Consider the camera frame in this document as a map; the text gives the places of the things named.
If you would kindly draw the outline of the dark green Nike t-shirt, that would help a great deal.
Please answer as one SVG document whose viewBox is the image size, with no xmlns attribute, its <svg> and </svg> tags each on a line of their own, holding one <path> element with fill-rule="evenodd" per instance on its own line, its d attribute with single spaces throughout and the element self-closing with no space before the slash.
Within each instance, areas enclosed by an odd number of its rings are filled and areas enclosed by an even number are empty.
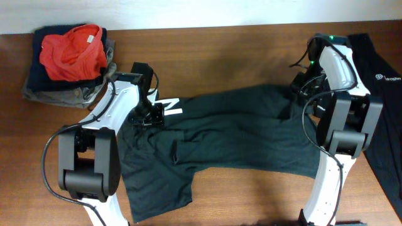
<svg viewBox="0 0 402 226">
<path fill-rule="evenodd" d="M 307 139 L 314 125 L 289 87 L 257 85 L 166 100 L 162 126 L 127 117 L 118 135 L 121 174 L 135 222 L 192 201 L 195 174 L 240 168 L 314 178 L 320 153 Z"/>
</svg>

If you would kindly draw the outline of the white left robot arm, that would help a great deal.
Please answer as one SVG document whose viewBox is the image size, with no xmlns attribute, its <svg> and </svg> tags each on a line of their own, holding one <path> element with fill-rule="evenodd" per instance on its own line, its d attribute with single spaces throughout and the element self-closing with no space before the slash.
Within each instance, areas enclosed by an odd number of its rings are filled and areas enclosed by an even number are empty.
<svg viewBox="0 0 402 226">
<path fill-rule="evenodd" d="M 121 177 L 117 134 L 125 120 L 140 129 L 163 125 L 163 106 L 151 87 L 154 78 L 147 63 L 116 72 L 98 106 L 58 133 L 58 185 L 84 206 L 93 225 L 129 225 L 116 195 Z"/>
</svg>

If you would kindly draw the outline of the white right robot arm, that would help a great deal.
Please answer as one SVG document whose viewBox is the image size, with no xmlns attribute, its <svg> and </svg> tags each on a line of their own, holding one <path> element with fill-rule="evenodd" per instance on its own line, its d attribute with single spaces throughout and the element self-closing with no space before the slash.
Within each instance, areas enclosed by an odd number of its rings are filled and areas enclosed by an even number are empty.
<svg viewBox="0 0 402 226">
<path fill-rule="evenodd" d="M 370 145 L 383 102 L 371 95 L 353 61 L 352 45 L 345 36 L 317 33 L 303 54 L 310 61 L 291 83 L 292 91 L 318 105 L 328 97 L 309 141 L 320 151 L 312 193 L 300 210 L 299 225 L 335 225 L 342 189 L 356 159 Z"/>
</svg>

